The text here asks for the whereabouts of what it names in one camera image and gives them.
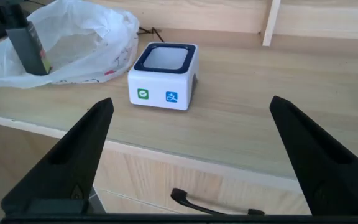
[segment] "sticker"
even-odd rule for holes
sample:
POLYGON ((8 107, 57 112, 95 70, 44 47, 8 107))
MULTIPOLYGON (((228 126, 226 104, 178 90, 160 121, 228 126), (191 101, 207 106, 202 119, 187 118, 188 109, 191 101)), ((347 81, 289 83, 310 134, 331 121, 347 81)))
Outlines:
POLYGON ((149 99, 149 91, 146 89, 137 89, 137 97, 139 97, 139 99, 148 100, 149 99))
POLYGON ((167 102, 178 103, 178 93, 168 91, 165 94, 165 99, 167 102))

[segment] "navy blue trim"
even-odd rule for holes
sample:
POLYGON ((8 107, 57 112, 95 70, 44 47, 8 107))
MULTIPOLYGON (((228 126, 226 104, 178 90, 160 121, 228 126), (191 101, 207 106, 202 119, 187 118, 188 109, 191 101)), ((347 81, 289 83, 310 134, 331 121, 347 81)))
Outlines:
POLYGON ((194 56, 194 52, 196 51, 196 46, 190 44, 166 44, 166 43, 154 43, 147 46, 139 60, 136 62, 134 69, 138 71, 146 71, 146 72, 163 72, 163 73, 174 73, 174 74, 183 74, 189 70, 191 59, 194 56), (143 64, 146 61, 147 57, 151 53, 151 51, 156 47, 175 47, 175 48, 183 48, 187 49, 187 55, 185 61, 181 68, 178 69, 164 69, 164 68, 149 68, 145 67, 143 64))

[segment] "white box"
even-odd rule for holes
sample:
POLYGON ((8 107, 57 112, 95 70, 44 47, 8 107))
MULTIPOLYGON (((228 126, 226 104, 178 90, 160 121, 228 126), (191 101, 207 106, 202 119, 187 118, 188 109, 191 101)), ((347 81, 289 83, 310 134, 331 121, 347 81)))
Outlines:
POLYGON ((187 110, 198 79, 198 46, 149 43, 128 73, 135 105, 187 110))

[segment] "wooden desk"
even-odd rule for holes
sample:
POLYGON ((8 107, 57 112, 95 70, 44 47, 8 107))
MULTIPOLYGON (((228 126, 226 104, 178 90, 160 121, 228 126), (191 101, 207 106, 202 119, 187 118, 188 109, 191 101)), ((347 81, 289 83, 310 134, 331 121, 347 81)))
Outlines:
MULTIPOLYGON (((336 40, 294 49, 289 46, 299 39, 277 37, 276 45, 264 49, 253 44, 253 35, 183 30, 162 35, 200 45, 200 81, 188 111, 132 105, 123 75, 98 84, 0 88, 0 124, 59 138, 95 102, 111 97, 115 112, 106 147, 300 192, 269 112, 278 95, 358 156, 358 51, 352 51, 358 42, 348 50, 321 48, 336 40)), ((151 40, 140 37, 139 53, 151 40)), ((104 160, 107 166, 114 159, 104 160)))

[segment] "wooden drawer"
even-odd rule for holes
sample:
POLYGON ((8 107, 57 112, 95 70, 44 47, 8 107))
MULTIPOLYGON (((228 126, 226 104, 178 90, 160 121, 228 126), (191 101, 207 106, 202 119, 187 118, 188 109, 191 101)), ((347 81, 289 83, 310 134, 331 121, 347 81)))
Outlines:
POLYGON ((301 193, 251 184, 142 156, 105 149, 94 186, 179 213, 199 213, 170 198, 172 188, 188 192, 198 205, 224 213, 310 214, 301 193))
POLYGON ((112 194, 105 190, 96 189, 96 191, 107 213, 176 213, 121 195, 112 194))

